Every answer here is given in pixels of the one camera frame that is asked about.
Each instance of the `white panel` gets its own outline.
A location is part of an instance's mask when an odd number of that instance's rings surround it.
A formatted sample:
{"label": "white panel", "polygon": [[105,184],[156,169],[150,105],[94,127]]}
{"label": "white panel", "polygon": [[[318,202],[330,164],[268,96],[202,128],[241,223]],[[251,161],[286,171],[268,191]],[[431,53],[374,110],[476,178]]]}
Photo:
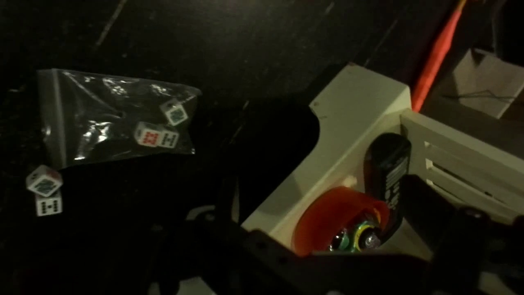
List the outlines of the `white panel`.
{"label": "white panel", "polygon": [[402,123],[413,143],[412,173],[498,222],[524,214],[523,160],[413,112]]}

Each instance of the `small cube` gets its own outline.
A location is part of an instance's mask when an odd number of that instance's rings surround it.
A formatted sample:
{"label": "small cube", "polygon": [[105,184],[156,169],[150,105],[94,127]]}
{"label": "small cube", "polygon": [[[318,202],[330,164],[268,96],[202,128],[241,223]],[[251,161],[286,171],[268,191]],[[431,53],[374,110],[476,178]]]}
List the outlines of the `small cube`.
{"label": "small cube", "polygon": [[135,140],[141,146],[158,148],[163,140],[163,128],[141,122],[137,125]]}
{"label": "small cube", "polygon": [[163,104],[161,110],[166,115],[169,125],[173,125],[173,127],[178,127],[189,119],[184,105],[178,99]]}
{"label": "small cube", "polygon": [[181,138],[181,135],[178,132],[164,130],[160,146],[168,148],[168,150],[174,150],[174,148],[178,148],[179,138]]}
{"label": "small cube", "polygon": [[38,166],[33,174],[27,178],[29,191],[42,197],[51,197],[63,187],[63,184],[63,176],[48,166]]}
{"label": "small cube", "polygon": [[63,214],[63,196],[58,191],[51,197],[35,196],[37,217],[51,217]]}

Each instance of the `white plastic part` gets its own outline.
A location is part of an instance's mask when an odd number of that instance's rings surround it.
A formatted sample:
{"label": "white plastic part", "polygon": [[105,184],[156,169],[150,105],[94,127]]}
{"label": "white plastic part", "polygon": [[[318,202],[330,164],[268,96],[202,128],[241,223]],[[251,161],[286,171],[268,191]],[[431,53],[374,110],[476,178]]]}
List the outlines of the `white plastic part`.
{"label": "white plastic part", "polygon": [[184,105],[178,99],[163,104],[161,110],[163,110],[166,120],[169,122],[169,125],[173,125],[173,127],[182,125],[184,122],[189,120],[189,115],[187,115]]}
{"label": "white plastic part", "polygon": [[524,215],[524,161],[428,117],[407,112],[412,173],[453,204],[477,207],[512,223]]}
{"label": "white plastic part", "polygon": [[63,184],[63,176],[48,166],[38,166],[27,178],[27,189],[42,197],[51,197],[63,187]]}
{"label": "white plastic part", "polygon": [[178,132],[163,130],[160,146],[166,150],[174,150],[179,145],[181,135]]}
{"label": "white plastic part", "polygon": [[382,133],[400,133],[400,114],[410,107],[407,86],[348,66],[312,104],[320,119],[317,148],[245,222],[245,228],[263,230],[292,248],[299,219],[327,189],[364,189],[367,148]]}
{"label": "white plastic part", "polygon": [[48,199],[42,196],[35,196],[35,209],[37,209],[37,217],[53,217],[53,215],[63,214],[61,191]]}
{"label": "white plastic part", "polygon": [[158,148],[163,143],[163,128],[141,122],[137,125],[135,140],[141,146]]}

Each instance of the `white machine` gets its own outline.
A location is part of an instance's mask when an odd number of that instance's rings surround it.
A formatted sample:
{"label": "white machine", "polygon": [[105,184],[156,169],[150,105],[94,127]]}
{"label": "white machine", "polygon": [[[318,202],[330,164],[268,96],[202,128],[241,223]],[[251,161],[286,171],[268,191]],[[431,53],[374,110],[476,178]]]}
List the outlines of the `white machine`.
{"label": "white machine", "polygon": [[[312,102],[312,110],[320,120],[317,148],[245,222],[246,230],[263,230],[292,248],[297,222],[325,191],[346,186],[364,192],[364,156],[382,133],[408,137],[410,173],[451,204],[477,207],[502,223],[524,215],[524,161],[412,112],[405,84],[348,66]],[[433,256],[407,222],[384,250]],[[210,294],[199,286],[182,284],[181,294]],[[482,291],[512,294],[495,276],[482,278]]]}

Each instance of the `black surface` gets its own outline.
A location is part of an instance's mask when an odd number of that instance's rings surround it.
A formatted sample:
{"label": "black surface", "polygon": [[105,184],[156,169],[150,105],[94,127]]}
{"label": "black surface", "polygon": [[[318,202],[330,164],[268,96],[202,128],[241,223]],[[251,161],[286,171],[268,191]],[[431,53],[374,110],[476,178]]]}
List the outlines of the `black surface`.
{"label": "black surface", "polygon": [[512,64],[524,66],[523,43],[524,25],[523,20],[524,2],[507,0],[502,17],[497,20],[497,46],[498,56]]}
{"label": "black surface", "polygon": [[430,250],[438,251],[456,209],[417,176],[403,178],[400,192],[399,212],[410,222]]}
{"label": "black surface", "polygon": [[490,227],[484,212],[456,212],[426,273],[428,294],[479,294]]}
{"label": "black surface", "polygon": [[379,295],[423,291],[428,269],[423,259],[385,255],[299,258],[263,232],[248,233],[233,222],[210,217],[189,225],[189,243],[194,245],[194,266],[218,295]]}
{"label": "black surface", "polygon": [[[143,294],[169,230],[217,200],[218,176],[241,174],[246,217],[315,146],[307,104],[330,78],[358,63],[412,84],[451,4],[0,0],[0,294]],[[476,37],[469,20],[484,12],[469,10],[461,32]],[[25,176],[48,161],[37,92],[47,68],[202,89],[199,156],[68,169],[65,215],[35,219]]]}

